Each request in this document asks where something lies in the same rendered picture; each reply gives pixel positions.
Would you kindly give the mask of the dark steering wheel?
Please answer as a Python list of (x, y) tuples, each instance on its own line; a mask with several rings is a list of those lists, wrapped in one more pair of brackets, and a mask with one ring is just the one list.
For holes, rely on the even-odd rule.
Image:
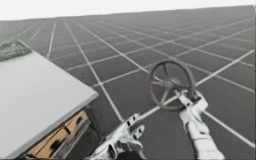
[(149, 93), (154, 103), (162, 109), (181, 111), (185, 108), (179, 100), (184, 95), (196, 101), (195, 78), (190, 68), (175, 59), (155, 64), (149, 73)]

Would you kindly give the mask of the grey cart with brown box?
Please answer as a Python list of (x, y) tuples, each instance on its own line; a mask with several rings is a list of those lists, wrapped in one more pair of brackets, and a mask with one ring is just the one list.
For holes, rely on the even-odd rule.
[(30, 49), (0, 62), (0, 159), (62, 159), (90, 124), (86, 108), (98, 93)]

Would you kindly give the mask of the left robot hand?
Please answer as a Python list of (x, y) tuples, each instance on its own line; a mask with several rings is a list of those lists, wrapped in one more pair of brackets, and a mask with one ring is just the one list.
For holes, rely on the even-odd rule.
[(140, 114), (135, 113), (114, 131), (112, 141), (118, 154), (143, 149), (143, 145), (139, 139), (145, 131), (145, 126), (140, 124), (140, 120)]

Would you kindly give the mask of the grey mesh tray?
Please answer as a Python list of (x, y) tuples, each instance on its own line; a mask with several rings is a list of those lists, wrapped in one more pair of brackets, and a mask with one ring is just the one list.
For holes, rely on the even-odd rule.
[(0, 62), (30, 54), (32, 50), (22, 41), (15, 40), (0, 45)]

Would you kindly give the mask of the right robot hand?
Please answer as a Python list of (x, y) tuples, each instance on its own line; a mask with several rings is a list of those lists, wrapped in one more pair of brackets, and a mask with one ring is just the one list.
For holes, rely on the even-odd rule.
[(208, 102), (201, 92), (196, 91), (195, 97), (190, 99), (186, 91), (181, 91), (178, 94), (178, 100), (182, 105), (179, 117), (183, 124), (189, 122), (195, 122), (197, 125), (204, 124), (201, 115), (207, 109)]

